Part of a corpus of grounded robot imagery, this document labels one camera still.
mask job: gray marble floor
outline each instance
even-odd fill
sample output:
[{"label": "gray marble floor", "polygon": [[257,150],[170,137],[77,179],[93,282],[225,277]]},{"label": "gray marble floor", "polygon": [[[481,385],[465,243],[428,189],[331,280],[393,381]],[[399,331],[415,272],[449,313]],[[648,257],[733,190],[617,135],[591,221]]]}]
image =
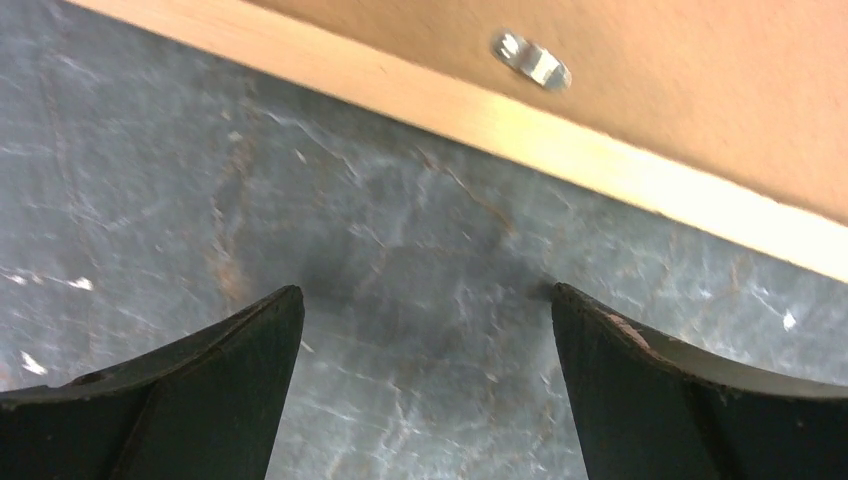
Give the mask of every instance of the gray marble floor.
[{"label": "gray marble floor", "polygon": [[550,279],[848,383],[845,285],[74,7],[0,11],[0,390],[298,284],[268,478],[584,478]]}]

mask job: scuff mark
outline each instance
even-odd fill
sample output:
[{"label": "scuff mark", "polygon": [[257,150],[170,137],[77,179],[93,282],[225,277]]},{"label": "scuff mark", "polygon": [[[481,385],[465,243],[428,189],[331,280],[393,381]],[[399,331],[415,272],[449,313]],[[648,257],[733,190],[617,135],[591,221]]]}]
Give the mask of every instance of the scuff mark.
[{"label": "scuff mark", "polygon": [[20,275],[6,275],[6,274],[3,274],[3,276],[4,276],[4,277],[6,277],[6,279],[7,279],[7,280],[11,280],[11,281],[13,281],[13,282],[17,283],[18,285],[26,285],[26,284],[28,283],[28,282],[27,282],[27,280],[26,280],[26,278],[24,278],[24,277],[22,277],[22,276],[20,276]]},{"label": "scuff mark", "polygon": [[88,290],[89,292],[94,290],[94,284],[91,283],[91,280],[89,280],[85,277],[80,277],[80,278],[73,280],[71,282],[64,282],[64,283],[65,283],[65,285],[67,285],[69,287],[79,288],[80,290]]},{"label": "scuff mark", "polygon": [[32,372],[36,375],[47,375],[47,369],[39,365],[38,362],[35,361],[32,356],[23,350],[21,350],[21,359],[24,361],[22,367],[24,370],[28,372]]},{"label": "scuff mark", "polygon": [[792,312],[787,310],[786,315],[783,316],[783,329],[788,332],[789,330],[795,328],[795,325],[797,323],[798,321],[795,320],[795,317],[792,315]]}]

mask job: cabinet door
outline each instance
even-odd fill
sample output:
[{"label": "cabinet door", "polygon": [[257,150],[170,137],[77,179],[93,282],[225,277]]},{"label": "cabinet door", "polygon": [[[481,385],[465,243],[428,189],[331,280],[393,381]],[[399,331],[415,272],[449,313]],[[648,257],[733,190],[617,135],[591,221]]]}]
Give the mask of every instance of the cabinet door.
[{"label": "cabinet door", "polygon": [[848,3],[68,1],[848,282]]},{"label": "cabinet door", "polygon": [[[252,1],[848,223],[844,1]],[[571,88],[498,63],[504,27]]]}]

